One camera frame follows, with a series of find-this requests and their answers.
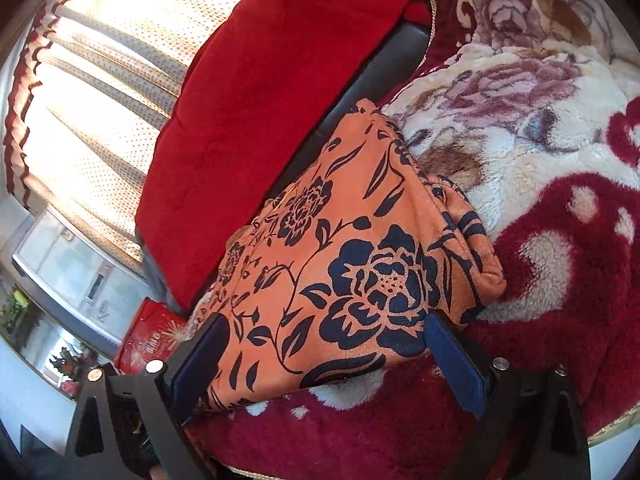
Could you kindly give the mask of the orange navy floral garment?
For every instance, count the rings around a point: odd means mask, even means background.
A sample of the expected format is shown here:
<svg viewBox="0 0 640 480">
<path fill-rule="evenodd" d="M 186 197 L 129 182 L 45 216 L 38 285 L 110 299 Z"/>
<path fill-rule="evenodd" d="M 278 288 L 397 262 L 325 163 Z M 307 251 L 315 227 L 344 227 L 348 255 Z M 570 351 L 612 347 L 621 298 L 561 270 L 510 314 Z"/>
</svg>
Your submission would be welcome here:
<svg viewBox="0 0 640 480">
<path fill-rule="evenodd" d="M 317 160 L 230 244 L 188 330 L 230 339 L 203 408 L 221 412 L 422 356 L 442 310 L 471 323 L 506 289 L 483 223 L 449 179 L 421 170 L 367 100 Z"/>
</svg>

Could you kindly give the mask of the red printed gift box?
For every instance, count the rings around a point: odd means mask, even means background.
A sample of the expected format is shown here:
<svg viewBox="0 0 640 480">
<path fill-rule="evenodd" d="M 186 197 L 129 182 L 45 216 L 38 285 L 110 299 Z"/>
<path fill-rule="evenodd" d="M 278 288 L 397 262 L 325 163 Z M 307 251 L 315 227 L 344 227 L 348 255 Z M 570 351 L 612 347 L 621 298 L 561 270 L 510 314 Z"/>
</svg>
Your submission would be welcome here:
<svg viewBox="0 0 640 480">
<path fill-rule="evenodd" d="M 185 327 L 181 315 L 145 298 L 117 349 L 114 367 L 124 374 L 136 374 L 153 360 L 165 361 L 188 339 Z"/>
</svg>

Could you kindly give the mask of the white refrigerator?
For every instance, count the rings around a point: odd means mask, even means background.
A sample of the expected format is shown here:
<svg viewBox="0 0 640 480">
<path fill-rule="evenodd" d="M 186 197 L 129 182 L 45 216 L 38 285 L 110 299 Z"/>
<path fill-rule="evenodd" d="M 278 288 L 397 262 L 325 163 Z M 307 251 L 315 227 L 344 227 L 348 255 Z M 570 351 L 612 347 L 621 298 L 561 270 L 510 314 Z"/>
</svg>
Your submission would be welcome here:
<svg viewBox="0 0 640 480">
<path fill-rule="evenodd" d="M 112 358 L 151 289 L 48 207 L 12 254 L 19 274 L 50 301 L 47 314 L 97 352 Z"/>
</svg>

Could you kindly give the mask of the cream dotted curtain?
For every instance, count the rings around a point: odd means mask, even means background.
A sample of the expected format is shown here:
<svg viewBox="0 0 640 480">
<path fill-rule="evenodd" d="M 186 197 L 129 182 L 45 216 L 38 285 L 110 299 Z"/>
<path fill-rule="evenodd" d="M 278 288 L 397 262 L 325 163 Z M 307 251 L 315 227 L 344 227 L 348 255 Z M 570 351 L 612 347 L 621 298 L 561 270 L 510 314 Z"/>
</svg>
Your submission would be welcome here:
<svg viewBox="0 0 640 480">
<path fill-rule="evenodd" d="M 155 141 L 205 40 L 240 0 L 44 0 L 2 113 L 6 189 L 138 270 Z"/>
</svg>

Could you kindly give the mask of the floral plush maroon cream blanket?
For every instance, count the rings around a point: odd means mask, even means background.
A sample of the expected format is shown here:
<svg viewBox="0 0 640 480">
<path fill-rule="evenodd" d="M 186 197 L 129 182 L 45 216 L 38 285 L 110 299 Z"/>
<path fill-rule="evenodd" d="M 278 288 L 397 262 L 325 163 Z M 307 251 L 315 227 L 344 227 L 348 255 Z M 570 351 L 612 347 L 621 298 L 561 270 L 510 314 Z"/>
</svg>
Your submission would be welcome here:
<svg viewBox="0 0 640 480">
<path fill-rule="evenodd" d="M 431 0 L 418 76 L 386 105 L 460 185 L 506 292 L 468 334 L 565 365 L 587 434 L 639 411 L 639 51 L 604 0 Z M 261 479 L 435 479 L 471 437 L 429 356 L 197 420 L 209 456 Z"/>
</svg>

